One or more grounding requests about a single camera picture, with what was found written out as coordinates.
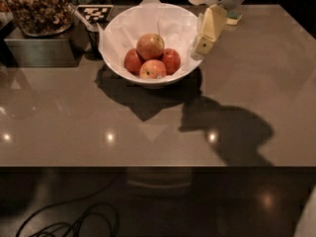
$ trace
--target tabletop surface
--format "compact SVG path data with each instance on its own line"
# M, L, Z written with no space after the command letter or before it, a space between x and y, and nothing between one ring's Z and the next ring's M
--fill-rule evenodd
M87 56L1 67L0 165L315 166L315 39L279 5L237 10L200 67L162 89Z

